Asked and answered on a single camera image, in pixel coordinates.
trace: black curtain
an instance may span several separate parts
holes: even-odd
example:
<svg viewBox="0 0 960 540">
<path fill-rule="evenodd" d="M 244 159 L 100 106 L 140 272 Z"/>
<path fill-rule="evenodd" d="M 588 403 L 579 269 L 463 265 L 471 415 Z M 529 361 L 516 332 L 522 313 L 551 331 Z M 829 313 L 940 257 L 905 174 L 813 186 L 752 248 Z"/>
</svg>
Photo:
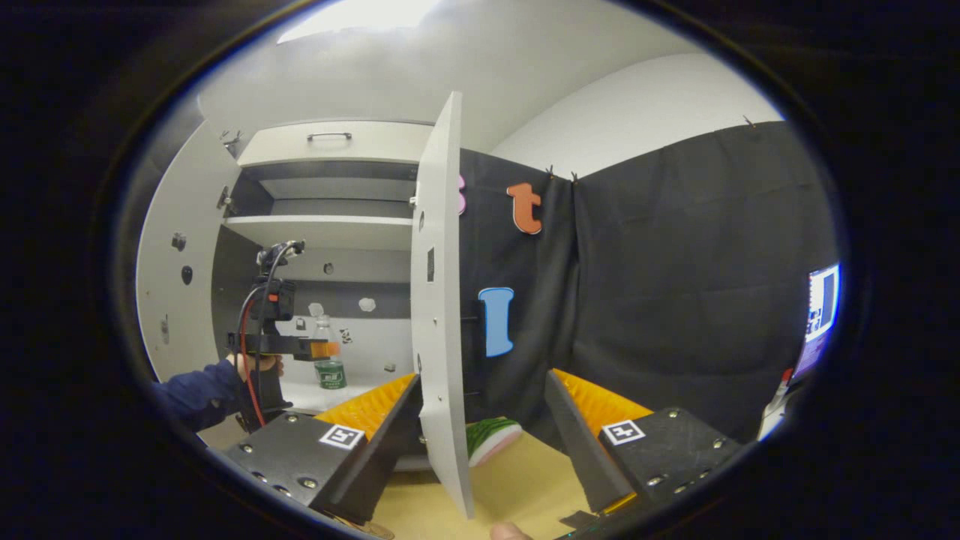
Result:
<svg viewBox="0 0 960 540">
<path fill-rule="evenodd" d="M 789 126 L 769 122 L 577 182 L 572 373 L 755 438 L 802 345 L 806 274 L 838 259 L 825 180 Z"/>
<path fill-rule="evenodd" d="M 543 400 L 546 372 L 566 368 L 573 340 L 577 279 L 572 184 L 543 170 L 470 150 L 460 154 L 467 209 L 460 216 L 460 290 L 467 421 L 503 415 L 555 447 L 560 445 Z M 529 183 L 540 196 L 537 234 L 514 224 L 507 188 Z M 510 287 L 513 349 L 487 357 L 484 307 L 477 294 Z"/>
</svg>

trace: screen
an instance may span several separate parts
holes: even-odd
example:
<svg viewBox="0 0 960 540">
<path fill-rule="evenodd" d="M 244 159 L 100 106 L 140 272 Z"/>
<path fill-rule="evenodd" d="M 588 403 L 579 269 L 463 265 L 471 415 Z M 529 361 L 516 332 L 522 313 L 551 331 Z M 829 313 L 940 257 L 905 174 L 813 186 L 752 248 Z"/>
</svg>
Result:
<svg viewBox="0 0 960 540">
<path fill-rule="evenodd" d="M 800 351 L 800 360 L 793 370 L 791 382 L 801 378 L 817 364 L 836 318 L 837 297 L 840 292 L 840 265 L 811 272 L 809 313 L 806 317 L 806 336 Z"/>
</svg>

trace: cabinet shelf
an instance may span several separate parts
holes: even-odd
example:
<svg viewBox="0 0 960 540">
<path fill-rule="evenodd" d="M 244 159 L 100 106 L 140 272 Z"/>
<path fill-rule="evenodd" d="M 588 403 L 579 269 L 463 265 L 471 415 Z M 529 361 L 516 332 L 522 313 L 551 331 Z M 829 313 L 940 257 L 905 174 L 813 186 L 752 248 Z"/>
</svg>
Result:
<svg viewBox="0 0 960 540">
<path fill-rule="evenodd" d="M 307 250 L 410 251 L 413 220 L 354 215 L 263 215 L 231 217 L 224 225 L 261 246 L 306 240 Z"/>
</svg>

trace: hand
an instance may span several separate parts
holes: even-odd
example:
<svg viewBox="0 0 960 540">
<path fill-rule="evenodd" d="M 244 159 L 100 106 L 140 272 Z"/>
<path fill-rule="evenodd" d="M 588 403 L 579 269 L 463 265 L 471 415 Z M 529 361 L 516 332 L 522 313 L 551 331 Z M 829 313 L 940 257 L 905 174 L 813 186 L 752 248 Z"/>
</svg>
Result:
<svg viewBox="0 0 960 540">
<path fill-rule="evenodd" d="M 510 522 L 496 523 L 490 528 L 490 540 L 533 540 Z"/>
<path fill-rule="evenodd" d="M 228 355 L 227 360 L 231 364 L 236 366 L 237 375 L 240 376 L 240 380 L 247 382 L 247 369 L 244 367 L 243 355 L 240 355 L 240 361 L 236 361 L 234 355 Z M 247 361 L 250 363 L 250 369 L 256 365 L 256 355 L 247 355 Z M 278 375 L 283 377 L 283 357 L 280 355 L 266 355 L 260 357 L 260 371 L 267 371 L 274 367 L 274 364 L 277 366 Z"/>
</svg>

